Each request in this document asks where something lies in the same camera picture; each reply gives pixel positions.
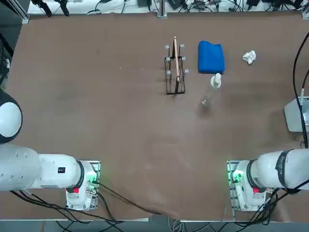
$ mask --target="white bottle cap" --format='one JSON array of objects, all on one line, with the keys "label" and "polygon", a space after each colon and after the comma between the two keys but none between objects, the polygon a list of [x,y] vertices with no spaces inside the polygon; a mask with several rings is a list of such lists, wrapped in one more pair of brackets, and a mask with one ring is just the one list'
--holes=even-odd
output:
[{"label": "white bottle cap", "polygon": [[214,88],[220,88],[221,86],[221,74],[217,73],[211,78],[211,86]]}]

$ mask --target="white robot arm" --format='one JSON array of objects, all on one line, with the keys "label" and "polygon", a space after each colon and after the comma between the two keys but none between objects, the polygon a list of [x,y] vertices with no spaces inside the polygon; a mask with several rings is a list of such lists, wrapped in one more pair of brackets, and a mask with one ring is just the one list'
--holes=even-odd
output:
[{"label": "white robot arm", "polygon": [[90,210],[97,207],[99,161],[76,161],[63,154],[38,154],[7,142],[21,130],[18,103],[0,89],[0,191],[66,188],[67,207]]},{"label": "white robot arm", "polygon": [[88,161],[63,154],[38,154],[27,147],[0,145],[0,191],[66,188],[67,207],[97,206],[98,173]]},{"label": "white robot arm", "polygon": [[[242,160],[233,182],[242,211],[256,211],[266,200],[267,188],[293,189],[309,180],[309,149],[277,151],[255,160]],[[305,184],[299,189],[309,189]]]}]

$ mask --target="floor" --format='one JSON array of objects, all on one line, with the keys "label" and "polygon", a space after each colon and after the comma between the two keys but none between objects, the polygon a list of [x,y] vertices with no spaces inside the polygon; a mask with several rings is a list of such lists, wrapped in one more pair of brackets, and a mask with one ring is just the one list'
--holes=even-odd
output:
[{"label": "floor", "polygon": [[[20,0],[20,3],[25,9],[28,8],[29,0]],[[14,15],[6,7],[0,5],[0,32],[5,36],[12,48],[15,47],[18,35],[21,29],[21,20],[18,16]],[[69,225],[69,222],[60,222],[63,226]],[[186,223],[188,232],[198,230],[202,228],[206,223]],[[218,231],[223,223],[212,223],[213,228]],[[10,231],[23,231],[27,226],[28,231],[32,232],[60,232],[62,229],[54,221],[0,221],[0,228],[2,232]],[[90,224],[75,223],[70,226],[70,231],[73,232],[97,232],[99,230],[107,228],[108,225],[104,221],[93,221]],[[166,217],[156,216],[149,220],[149,222],[125,222],[119,225],[119,228],[125,232],[168,232],[169,227]],[[223,232],[235,232],[240,228],[234,224],[227,225]],[[246,229],[249,232],[264,231],[264,232],[289,232],[289,231],[307,232],[309,231],[309,223],[270,223],[268,226],[256,225]],[[203,231],[211,232],[211,227],[205,228]]]},{"label": "floor", "polygon": [[[60,222],[64,227],[68,226],[69,222]],[[187,231],[193,232],[207,225],[207,223],[186,223]],[[213,228],[218,231],[223,223],[214,222],[211,224]],[[2,232],[9,231],[22,231],[23,228],[27,226],[28,231],[32,232],[61,232],[62,229],[54,221],[46,221],[45,223],[41,221],[0,221],[0,228]],[[98,232],[107,228],[107,223],[103,221],[93,221],[90,224],[82,225],[75,223],[69,227],[72,232]],[[124,232],[168,232],[169,227],[167,224],[167,219],[165,217],[152,218],[149,222],[125,222],[118,226]],[[222,232],[236,232],[241,229],[240,227],[229,224]],[[309,229],[308,223],[270,223],[268,226],[255,225],[247,228],[247,232],[307,232]],[[112,228],[108,230],[109,232],[116,232],[118,230]],[[214,232],[214,230],[208,226],[203,230],[203,232]]]}]

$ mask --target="clear plastic bottle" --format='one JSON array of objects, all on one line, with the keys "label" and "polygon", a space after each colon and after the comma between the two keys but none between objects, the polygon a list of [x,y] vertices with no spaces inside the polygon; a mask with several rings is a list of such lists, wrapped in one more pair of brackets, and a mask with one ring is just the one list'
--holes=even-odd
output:
[{"label": "clear plastic bottle", "polygon": [[215,76],[211,78],[211,82],[208,85],[207,90],[201,99],[202,106],[208,107],[210,105],[215,92],[220,88],[220,86],[221,86],[221,74],[217,73]]}]

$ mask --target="white tissue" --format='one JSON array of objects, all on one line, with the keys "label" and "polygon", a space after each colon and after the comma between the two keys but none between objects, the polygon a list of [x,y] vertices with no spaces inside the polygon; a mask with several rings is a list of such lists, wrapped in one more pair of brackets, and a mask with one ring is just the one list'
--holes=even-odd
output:
[{"label": "white tissue", "polygon": [[256,59],[256,54],[254,51],[247,52],[245,55],[242,56],[242,59],[248,64],[252,64],[252,62]]}]

